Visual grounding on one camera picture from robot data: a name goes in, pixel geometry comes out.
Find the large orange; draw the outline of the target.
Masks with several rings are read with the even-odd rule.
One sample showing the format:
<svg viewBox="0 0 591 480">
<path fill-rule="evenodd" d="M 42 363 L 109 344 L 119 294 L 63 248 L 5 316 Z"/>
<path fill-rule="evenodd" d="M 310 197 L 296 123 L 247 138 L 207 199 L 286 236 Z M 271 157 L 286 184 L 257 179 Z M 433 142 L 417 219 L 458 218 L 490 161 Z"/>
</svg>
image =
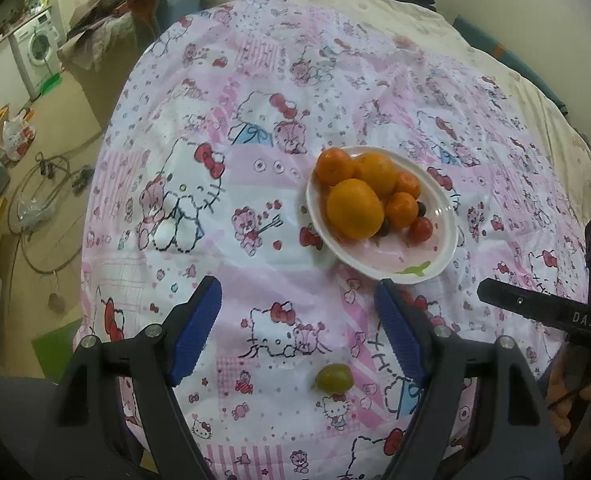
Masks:
<svg viewBox="0 0 591 480">
<path fill-rule="evenodd" d="M 325 204 L 329 226 L 347 240 L 376 235 L 384 220 L 379 197 L 364 181 L 347 179 L 333 186 Z"/>
<path fill-rule="evenodd" d="M 396 185 L 397 171 L 388 155 L 367 152 L 353 158 L 354 177 L 367 183 L 381 200 L 386 200 Z"/>
</svg>

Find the white plastic bag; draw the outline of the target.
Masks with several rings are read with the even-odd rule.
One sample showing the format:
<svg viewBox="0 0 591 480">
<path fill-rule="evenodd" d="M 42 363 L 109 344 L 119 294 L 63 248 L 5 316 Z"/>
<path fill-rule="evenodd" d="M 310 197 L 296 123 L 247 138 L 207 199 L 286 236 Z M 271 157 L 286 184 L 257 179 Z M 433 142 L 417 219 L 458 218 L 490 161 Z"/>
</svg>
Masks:
<svg viewBox="0 0 591 480">
<path fill-rule="evenodd" d="M 4 122 L 3 151 L 11 162 L 18 162 L 29 151 L 35 139 L 35 129 L 26 120 L 26 113 L 20 113 Z"/>
</svg>

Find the dark clothes pile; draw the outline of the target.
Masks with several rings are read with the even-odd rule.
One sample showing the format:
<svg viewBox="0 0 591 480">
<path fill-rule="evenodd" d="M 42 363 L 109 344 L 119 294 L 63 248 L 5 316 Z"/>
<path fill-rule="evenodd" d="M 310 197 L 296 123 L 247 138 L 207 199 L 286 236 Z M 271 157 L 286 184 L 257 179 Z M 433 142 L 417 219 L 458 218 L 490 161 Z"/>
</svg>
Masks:
<svg viewBox="0 0 591 480">
<path fill-rule="evenodd" d="M 83 70 L 99 70 L 106 52 L 121 40 L 139 46 L 126 0 L 88 0 L 73 13 L 61 62 Z"/>
</svg>

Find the white washing machine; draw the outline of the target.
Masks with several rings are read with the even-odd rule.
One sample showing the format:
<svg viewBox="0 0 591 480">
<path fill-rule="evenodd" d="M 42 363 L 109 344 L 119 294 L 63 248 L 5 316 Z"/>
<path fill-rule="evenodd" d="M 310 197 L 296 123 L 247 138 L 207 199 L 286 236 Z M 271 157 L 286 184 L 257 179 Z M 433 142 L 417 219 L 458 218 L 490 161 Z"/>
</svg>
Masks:
<svg viewBox="0 0 591 480">
<path fill-rule="evenodd" d="M 20 77 L 30 100 L 35 101 L 50 77 L 59 74 L 59 32 L 50 10 L 44 10 L 26 20 L 9 36 Z"/>
</svg>

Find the green grape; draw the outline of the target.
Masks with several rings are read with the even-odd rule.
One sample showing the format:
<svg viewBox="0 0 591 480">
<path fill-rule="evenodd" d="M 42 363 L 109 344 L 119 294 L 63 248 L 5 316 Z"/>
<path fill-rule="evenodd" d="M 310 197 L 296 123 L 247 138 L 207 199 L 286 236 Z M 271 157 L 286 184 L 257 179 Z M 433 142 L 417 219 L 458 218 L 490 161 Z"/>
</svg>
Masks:
<svg viewBox="0 0 591 480">
<path fill-rule="evenodd" d="M 315 385 L 327 394 L 343 394 L 354 386 L 352 370 L 344 363 L 324 366 L 315 377 Z"/>
</svg>

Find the small mandarin orange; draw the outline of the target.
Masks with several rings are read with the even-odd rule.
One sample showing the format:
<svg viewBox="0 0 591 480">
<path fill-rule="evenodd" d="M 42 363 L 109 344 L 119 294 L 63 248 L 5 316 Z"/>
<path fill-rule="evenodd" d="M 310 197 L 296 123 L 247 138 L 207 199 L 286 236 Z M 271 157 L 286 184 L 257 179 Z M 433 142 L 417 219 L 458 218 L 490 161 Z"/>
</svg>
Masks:
<svg viewBox="0 0 591 480">
<path fill-rule="evenodd" d="M 421 183 L 419 179 L 409 171 L 399 170 L 396 174 L 394 193 L 407 193 L 418 200 L 421 194 Z"/>
</svg>

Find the red cherry tomato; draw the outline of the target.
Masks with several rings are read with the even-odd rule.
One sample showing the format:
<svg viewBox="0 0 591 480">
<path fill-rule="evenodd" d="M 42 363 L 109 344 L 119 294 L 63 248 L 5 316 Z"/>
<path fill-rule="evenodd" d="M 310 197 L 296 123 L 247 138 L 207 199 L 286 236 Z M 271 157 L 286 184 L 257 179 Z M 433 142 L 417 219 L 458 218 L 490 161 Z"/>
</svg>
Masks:
<svg viewBox="0 0 591 480">
<path fill-rule="evenodd" d="M 417 217 L 409 226 L 407 234 L 415 244 L 426 242 L 433 235 L 433 223 L 427 217 Z"/>
</svg>

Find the small mandarin plate front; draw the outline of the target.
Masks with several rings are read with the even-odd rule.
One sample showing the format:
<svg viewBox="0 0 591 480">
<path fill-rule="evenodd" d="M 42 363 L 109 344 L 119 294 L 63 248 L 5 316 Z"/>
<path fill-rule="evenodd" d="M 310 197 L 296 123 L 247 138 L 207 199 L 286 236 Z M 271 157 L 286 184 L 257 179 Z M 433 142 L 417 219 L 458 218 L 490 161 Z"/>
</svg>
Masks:
<svg viewBox="0 0 591 480">
<path fill-rule="evenodd" d="M 384 213 L 392 230 L 406 229 L 418 217 L 417 200 L 406 192 L 393 193 L 384 206 Z"/>
</svg>

